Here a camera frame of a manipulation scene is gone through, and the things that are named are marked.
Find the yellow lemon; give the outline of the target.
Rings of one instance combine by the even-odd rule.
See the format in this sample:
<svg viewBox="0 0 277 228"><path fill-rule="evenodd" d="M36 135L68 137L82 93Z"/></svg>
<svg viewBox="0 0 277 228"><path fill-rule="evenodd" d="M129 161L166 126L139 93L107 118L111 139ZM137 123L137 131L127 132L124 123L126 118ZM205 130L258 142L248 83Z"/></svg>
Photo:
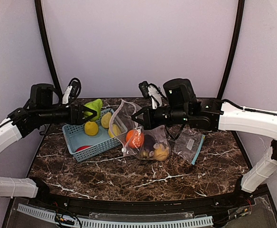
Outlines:
<svg viewBox="0 0 277 228"><path fill-rule="evenodd" d="M97 133L99 132L99 127L98 124L96 122L86 122L84 125L84 132L88 135L88 136L96 136Z"/></svg>

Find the green apple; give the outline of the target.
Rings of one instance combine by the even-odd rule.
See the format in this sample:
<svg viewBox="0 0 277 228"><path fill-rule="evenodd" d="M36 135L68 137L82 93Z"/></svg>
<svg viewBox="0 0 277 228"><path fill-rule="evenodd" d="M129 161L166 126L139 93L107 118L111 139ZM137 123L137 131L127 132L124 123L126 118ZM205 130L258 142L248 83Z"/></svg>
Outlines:
<svg viewBox="0 0 277 228"><path fill-rule="evenodd" d="M97 112L97 115L90 119L91 122L97 121L101 116L101 109L103 106L103 102L101 99L96 99L94 101L88 102L84 105L87 108L90 108L92 110L95 110Z"/></svg>

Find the orange tangerine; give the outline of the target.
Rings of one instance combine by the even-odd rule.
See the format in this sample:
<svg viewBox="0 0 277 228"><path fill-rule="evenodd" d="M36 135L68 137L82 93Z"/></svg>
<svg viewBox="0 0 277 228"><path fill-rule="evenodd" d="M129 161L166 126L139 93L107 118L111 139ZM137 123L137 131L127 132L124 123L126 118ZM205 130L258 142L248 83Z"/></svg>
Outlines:
<svg viewBox="0 0 277 228"><path fill-rule="evenodd" d="M126 135L126 142L130 148L141 148L144 144L144 134L141 130L132 129Z"/></svg>

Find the purple eggplant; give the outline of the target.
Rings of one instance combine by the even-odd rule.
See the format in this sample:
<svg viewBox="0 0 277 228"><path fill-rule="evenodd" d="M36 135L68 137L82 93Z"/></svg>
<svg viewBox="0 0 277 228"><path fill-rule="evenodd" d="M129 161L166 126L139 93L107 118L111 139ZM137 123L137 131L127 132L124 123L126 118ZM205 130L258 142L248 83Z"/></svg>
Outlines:
<svg viewBox="0 0 277 228"><path fill-rule="evenodd" d="M155 150L154 145L156 143L157 142L152 135L146 134L144 138L143 152L150 156L149 154Z"/></svg>

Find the large pink zip bag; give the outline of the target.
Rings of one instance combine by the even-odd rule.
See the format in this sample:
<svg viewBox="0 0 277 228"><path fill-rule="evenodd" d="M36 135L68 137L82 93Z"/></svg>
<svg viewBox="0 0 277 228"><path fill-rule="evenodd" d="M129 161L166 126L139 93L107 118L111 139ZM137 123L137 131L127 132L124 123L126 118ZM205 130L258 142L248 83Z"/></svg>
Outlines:
<svg viewBox="0 0 277 228"><path fill-rule="evenodd" d="M139 105L122 100L110 119L109 133L121 143L124 157L165 161L171 153L165 127L162 125L152 130L144 129L131 119L140 109Z"/></svg>

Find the small blue zip bag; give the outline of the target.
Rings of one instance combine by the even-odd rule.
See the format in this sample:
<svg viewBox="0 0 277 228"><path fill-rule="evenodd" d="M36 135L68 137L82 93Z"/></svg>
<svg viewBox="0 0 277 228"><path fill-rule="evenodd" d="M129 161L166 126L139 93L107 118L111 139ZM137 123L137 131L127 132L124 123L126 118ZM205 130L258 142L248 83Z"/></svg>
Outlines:
<svg viewBox="0 0 277 228"><path fill-rule="evenodd" d="M205 140L205 135L191 129L183 129L174 142L173 152L195 165Z"/></svg>

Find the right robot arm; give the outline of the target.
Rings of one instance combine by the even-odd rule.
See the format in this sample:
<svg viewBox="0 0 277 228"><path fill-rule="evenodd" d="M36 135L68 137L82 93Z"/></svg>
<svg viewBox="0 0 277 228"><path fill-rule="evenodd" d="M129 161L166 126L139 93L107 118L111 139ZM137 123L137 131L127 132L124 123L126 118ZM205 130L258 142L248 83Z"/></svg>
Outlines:
<svg viewBox="0 0 277 228"><path fill-rule="evenodd" d="M257 164L240 178L239 189L253 193L277 171L277 111L239 106L227 99L206 98L198 101L189 79L176 78L163 85L164 93L155 92L167 100L163 106L141 108L132 120L145 130L161 125L187 124L191 128L210 131L238 131L272 139L270 147Z"/></svg>

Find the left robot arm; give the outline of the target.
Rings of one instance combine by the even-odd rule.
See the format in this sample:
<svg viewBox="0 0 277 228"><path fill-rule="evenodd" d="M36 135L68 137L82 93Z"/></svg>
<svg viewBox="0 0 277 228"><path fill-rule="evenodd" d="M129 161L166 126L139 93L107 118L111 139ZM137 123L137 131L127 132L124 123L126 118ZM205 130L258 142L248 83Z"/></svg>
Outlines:
<svg viewBox="0 0 277 228"><path fill-rule="evenodd" d="M43 125L82 125L96 117L97 111L73 104L80 91L80 81L73 78L64 95L58 97L59 102L54 104L53 94L57 90L53 85L33 85L26 104L11 112L0 123L0 153ZM49 187L40 178L0 177L0 197L42 198L48 194Z"/></svg>

